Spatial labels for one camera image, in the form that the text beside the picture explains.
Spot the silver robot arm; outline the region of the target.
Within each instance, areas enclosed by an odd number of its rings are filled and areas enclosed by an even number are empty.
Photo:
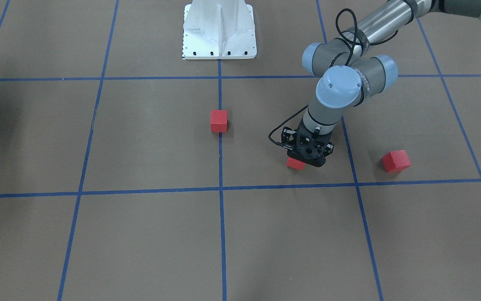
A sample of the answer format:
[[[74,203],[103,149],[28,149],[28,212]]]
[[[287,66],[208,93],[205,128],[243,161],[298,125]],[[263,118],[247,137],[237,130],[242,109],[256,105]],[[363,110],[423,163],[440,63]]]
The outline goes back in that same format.
[[[481,0],[387,0],[365,18],[342,9],[335,18],[338,36],[313,43],[302,66],[319,78],[309,105],[300,109],[297,128],[283,127],[274,144],[286,149],[288,162],[323,166],[332,154],[332,132],[345,111],[395,84],[399,71],[386,55],[366,58],[368,50],[388,42],[403,26],[431,12],[481,19]]]

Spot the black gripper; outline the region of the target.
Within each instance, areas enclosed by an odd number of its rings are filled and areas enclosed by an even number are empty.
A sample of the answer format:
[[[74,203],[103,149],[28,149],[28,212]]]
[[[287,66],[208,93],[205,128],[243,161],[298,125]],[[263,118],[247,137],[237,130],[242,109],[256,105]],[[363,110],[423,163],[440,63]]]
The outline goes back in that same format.
[[[321,167],[326,163],[326,157],[332,154],[334,144],[331,142],[332,132],[317,135],[310,132],[304,125],[296,130],[289,127],[282,129],[282,147],[287,150],[287,156],[311,166]]]

